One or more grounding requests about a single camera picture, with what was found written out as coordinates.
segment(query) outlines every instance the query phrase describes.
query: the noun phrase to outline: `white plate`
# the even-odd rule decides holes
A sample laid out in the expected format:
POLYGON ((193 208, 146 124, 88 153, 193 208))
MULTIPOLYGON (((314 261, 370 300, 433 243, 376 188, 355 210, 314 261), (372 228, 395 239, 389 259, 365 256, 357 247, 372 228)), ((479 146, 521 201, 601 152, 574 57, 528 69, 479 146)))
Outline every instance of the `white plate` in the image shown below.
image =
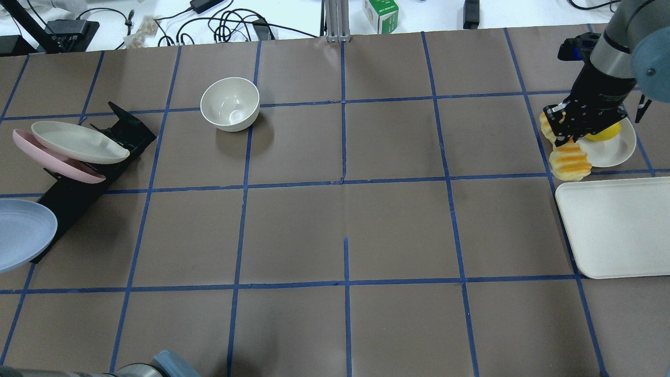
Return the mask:
POLYGON ((39 121, 31 127, 45 147, 75 160, 93 164, 116 164, 130 151, 94 129, 61 121, 39 121))
POLYGON ((628 118, 621 122, 621 132, 617 136, 604 142, 594 142, 587 138, 577 141, 582 150, 587 153, 586 159, 596 168, 609 168, 623 164, 635 151, 637 138, 635 129, 628 118))

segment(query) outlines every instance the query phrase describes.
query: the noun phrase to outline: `blue plate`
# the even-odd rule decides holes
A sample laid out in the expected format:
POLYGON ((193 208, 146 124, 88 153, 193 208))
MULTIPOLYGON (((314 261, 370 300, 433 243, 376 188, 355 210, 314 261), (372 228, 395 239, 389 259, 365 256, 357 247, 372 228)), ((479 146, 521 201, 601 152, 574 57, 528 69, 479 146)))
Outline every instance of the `blue plate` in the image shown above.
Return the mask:
POLYGON ((28 263, 49 245, 58 221, 47 207, 31 201, 0 199, 0 273, 28 263))

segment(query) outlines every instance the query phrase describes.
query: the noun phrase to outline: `white table surface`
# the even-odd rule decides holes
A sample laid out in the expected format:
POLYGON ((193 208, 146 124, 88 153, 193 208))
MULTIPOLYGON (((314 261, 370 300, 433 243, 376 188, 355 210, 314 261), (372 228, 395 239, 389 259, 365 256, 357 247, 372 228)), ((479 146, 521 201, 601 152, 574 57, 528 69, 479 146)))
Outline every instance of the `white table surface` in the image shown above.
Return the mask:
MULTIPOLYGON (((226 0, 201 15, 191 11, 174 19, 165 20, 162 26, 174 38, 174 34, 185 21, 194 17, 210 16, 216 10, 226 6, 229 1, 226 0)), ((89 7, 112 7, 125 14, 134 9, 133 32, 145 15, 165 17, 189 6, 187 0, 144 0, 142 2, 138 0, 88 0, 87 2, 89 7)), ((400 7, 400 20, 395 33, 462 28, 463 0, 396 0, 396 2, 400 7)), ((575 0, 575 2, 586 6, 599 4, 601 0, 575 0)), ((38 6, 38 0, 33 0, 33 5, 45 20, 76 17, 76 14, 62 9, 38 6)), ((229 9, 252 9, 263 15, 269 23, 318 34, 320 5, 320 0, 234 0, 229 9)), ((481 0, 480 8, 480 28, 606 23, 612 17, 608 7, 582 11, 570 6, 566 0, 481 0)), ((362 0, 350 0, 349 13, 352 35, 375 32, 363 15, 362 0)), ((83 18, 100 22, 100 29, 91 42, 89 51, 113 49, 122 42, 122 37, 126 35, 127 29, 123 25, 123 18, 117 13, 95 11, 88 13, 83 18)), ((206 24, 207 21, 194 21, 184 31, 189 33, 197 44, 213 43, 212 32, 207 29, 206 24)), ((287 30, 273 30, 273 32, 279 39, 305 37, 287 30)), ((16 25, 6 12, 0 11, 0 35, 11 34, 17 34, 16 25)), ((23 36, 29 43, 36 45, 36 42, 25 31, 23 31, 23 36)), ((158 38, 147 39, 146 44, 155 46, 157 40, 158 38)), ((235 34, 233 41, 237 40, 243 40, 238 33, 235 34)))

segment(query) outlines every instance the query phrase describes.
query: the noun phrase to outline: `white tray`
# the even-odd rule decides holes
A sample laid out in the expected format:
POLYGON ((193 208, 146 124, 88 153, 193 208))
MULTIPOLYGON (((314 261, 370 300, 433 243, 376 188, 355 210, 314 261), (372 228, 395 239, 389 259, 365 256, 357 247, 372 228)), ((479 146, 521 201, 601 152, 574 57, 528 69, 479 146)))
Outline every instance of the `white tray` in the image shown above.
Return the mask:
POLYGON ((563 183, 556 201, 584 275, 670 274, 670 177, 563 183))

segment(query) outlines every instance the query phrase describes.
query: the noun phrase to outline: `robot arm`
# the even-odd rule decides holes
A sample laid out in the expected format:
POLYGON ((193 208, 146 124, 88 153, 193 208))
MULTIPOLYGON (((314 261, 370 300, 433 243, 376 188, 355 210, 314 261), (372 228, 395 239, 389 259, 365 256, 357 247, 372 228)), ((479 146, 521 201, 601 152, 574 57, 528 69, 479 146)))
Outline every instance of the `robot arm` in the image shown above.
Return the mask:
POLYGON ((570 95, 544 108, 556 146, 625 118, 622 103, 636 84, 670 102, 670 0, 623 0, 600 37, 566 40, 559 59, 581 59, 584 67, 570 95))

